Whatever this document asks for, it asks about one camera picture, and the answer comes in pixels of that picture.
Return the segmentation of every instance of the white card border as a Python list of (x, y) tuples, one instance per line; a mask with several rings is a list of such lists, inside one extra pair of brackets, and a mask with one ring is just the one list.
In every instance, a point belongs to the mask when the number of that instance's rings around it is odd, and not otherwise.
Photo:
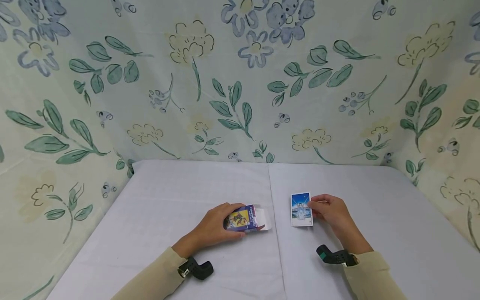
[(290, 194), (290, 199), (288, 201), (288, 204), (290, 205), (290, 225), (292, 225), (292, 227), (312, 227), (313, 226), (313, 211), (311, 211), (310, 215), (312, 216), (311, 219), (312, 219), (312, 224), (311, 225), (293, 225), (293, 219), (292, 219), (292, 196), (293, 195), (298, 195), (298, 194), (308, 194), (308, 199), (311, 201), (312, 200), (312, 197), (310, 195), (310, 192), (296, 192), (294, 194)]

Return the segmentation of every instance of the sleeve cuff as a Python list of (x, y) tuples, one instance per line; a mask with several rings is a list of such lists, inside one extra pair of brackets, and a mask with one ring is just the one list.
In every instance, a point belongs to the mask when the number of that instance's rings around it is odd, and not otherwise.
[(386, 263), (385, 259), (379, 252), (373, 251), (354, 255), (358, 259), (359, 264), (351, 267), (345, 266), (344, 268), (346, 271), (357, 270), (362, 273), (371, 273), (390, 270), (389, 265)]
[(175, 251), (173, 251), (172, 247), (168, 247), (165, 252), (161, 255), (165, 264), (167, 264), (172, 269), (178, 269), (182, 264), (186, 263), (187, 260), (183, 257), (180, 257)]

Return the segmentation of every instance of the floral wallpaper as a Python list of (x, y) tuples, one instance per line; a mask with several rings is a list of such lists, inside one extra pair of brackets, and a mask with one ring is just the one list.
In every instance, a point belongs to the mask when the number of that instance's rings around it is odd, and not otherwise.
[(46, 299), (147, 158), (383, 165), (480, 252), (473, 0), (0, 0), (0, 298)]

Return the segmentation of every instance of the black wrist device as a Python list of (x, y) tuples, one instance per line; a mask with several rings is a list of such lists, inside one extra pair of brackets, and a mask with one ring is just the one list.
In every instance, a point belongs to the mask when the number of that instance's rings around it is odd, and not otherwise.
[(188, 274), (192, 274), (193, 277), (199, 280), (204, 280), (213, 274), (213, 266), (210, 261), (198, 265), (197, 261), (190, 256), (187, 259), (187, 262), (182, 264), (177, 271), (182, 278), (187, 277)]
[(357, 258), (345, 249), (332, 253), (326, 245), (322, 245), (317, 248), (317, 254), (326, 264), (345, 264), (348, 267), (358, 264)]

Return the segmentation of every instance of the white table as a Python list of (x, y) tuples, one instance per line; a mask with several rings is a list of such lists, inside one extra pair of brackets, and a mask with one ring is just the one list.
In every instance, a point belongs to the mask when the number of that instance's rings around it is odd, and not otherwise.
[(148, 160), (78, 253), (48, 300), (110, 299), (223, 202), (261, 204), (274, 227), (196, 255), (215, 272), (190, 278), (171, 299), (352, 299), (341, 268), (320, 244), (340, 249), (315, 223), (292, 228), (291, 193), (343, 198), (409, 299), (480, 299), (480, 258), (403, 175), (391, 168)]

